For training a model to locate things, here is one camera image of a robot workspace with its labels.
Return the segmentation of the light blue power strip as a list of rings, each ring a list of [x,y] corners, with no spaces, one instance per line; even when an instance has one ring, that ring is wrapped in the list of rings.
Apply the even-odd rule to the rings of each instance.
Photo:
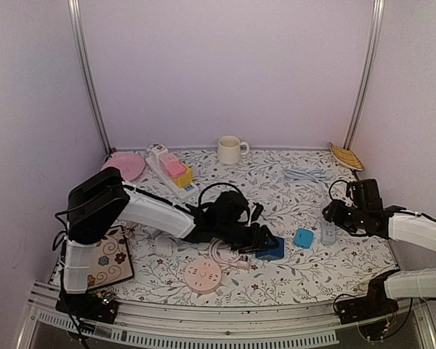
[[[332,246],[336,242],[336,226],[332,222],[321,221],[320,241],[322,244]]]

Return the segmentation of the dark blue cube adapter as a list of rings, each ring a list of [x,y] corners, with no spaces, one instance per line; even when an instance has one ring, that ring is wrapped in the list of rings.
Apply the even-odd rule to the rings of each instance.
[[[256,252],[255,257],[258,260],[265,260],[265,261],[282,260],[284,258],[284,251],[285,251],[284,239],[280,237],[276,237],[276,240],[279,243],[278,247],[261,251],[261,252]]]

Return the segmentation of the cyan plug adapter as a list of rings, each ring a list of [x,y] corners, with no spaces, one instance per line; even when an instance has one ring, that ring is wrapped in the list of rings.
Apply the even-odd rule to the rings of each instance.
[[[311,230],[299,228],[294,236],[294,245],[302,249],[310,249],[314,239]]]

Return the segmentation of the pink round socket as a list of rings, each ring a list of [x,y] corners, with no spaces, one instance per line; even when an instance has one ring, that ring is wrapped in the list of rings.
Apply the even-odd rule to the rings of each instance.
[[[220,266],[208,258],[198,258],[185,269],[184,280],[189,289],[197,294],[210,294],[220,285]]]

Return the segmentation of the white power strip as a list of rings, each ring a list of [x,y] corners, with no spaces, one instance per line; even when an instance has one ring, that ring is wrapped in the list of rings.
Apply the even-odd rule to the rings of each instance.
[[[161,179],[164,185],[180,200],[188,201],[190,199],[197,199],[200,193],[197,185],[192,182],[191,184],[185,186],[184,188],[177,187],[174,182],[168,177],[164,171],[157,165],[156,160],[153,156],[148,156],[145,159],[146,164],[150,169]]]

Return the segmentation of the white plug adapter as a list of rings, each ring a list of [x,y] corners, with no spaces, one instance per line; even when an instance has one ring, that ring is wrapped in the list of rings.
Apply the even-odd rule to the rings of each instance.
[[[177,247],[174,239],[166,236],[157,236],[155,239],[155,254],[161,257],[171,257]]]

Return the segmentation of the yellow cube adapter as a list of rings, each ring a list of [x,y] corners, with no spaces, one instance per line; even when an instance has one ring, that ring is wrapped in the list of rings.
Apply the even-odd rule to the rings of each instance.
[[[181,163],[181,165],[185,169],[184,173],[179,177],[171,179],[173,183],[180,189],[186,188],[188,185],[193,183],[192,169],[185,163]]]

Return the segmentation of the light pink plug adapter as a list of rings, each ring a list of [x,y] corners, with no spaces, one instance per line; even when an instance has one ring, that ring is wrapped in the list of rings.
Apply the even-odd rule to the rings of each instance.
[[[167,167],[170,164],[177,163],[179,159],[173,153],[165,153],[158,158],[158,161],[161,166]]]

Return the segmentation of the white cartoon plug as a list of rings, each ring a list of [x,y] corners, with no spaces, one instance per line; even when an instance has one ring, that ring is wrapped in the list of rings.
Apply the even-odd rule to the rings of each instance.
[[[146,152],[149,156],[159,157],[159,156],[162,156],[164,154],[167,154],[169,152],[169,150],[163,144],[153,143],[153,144],[148,146]]]

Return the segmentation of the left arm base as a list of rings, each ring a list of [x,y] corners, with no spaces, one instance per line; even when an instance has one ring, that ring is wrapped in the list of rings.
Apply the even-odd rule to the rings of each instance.
[[[86,319],[105,324],[114,324],[118,315],[119,302],[105,291],[98,293],[59,293],[55,309],[76,319]]]

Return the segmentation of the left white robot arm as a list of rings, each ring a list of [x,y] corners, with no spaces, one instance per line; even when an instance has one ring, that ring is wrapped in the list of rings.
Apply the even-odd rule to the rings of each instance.
[[[180,206],[124,181],[114,167],[74,188],[67,209],[55,214],[65,224],[62,289],[66,305],[79,316],[93,310],[93,299],[85,293],[90,260],[116,220],[146,225],[190,243],[217,238],[241,254],[277,248],[270,229],[257,222],[262,205],[252,210],[237,186],[228,184],[227,188],[214,201],[203,201],[201,193],[196,205]]]

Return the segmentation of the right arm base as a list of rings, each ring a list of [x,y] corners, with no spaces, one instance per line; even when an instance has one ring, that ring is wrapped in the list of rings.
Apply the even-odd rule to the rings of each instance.
[[[359,330],[365,339],[372,342],[384,340],[389,334],[392,320],[399,306],[396,300],[386,297],[382,290],[368,291],[366,296],[356,297],[351,294],[340,294],[333,302],[333,310],[341,324],[351,324],[359,321],[385,317],[383,325],[364,325]]]

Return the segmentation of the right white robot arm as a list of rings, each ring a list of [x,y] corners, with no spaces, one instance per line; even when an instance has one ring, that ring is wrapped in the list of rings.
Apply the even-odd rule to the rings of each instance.
[[[399,270],[390,270],[371,279],[361,310],[378,316],[389,300],[417,298],[436,300],[436,219],[399,206],[367,210],[333,200],[322,209],[325,221],[355,235],[363,231],[392,243],[399,258]]]

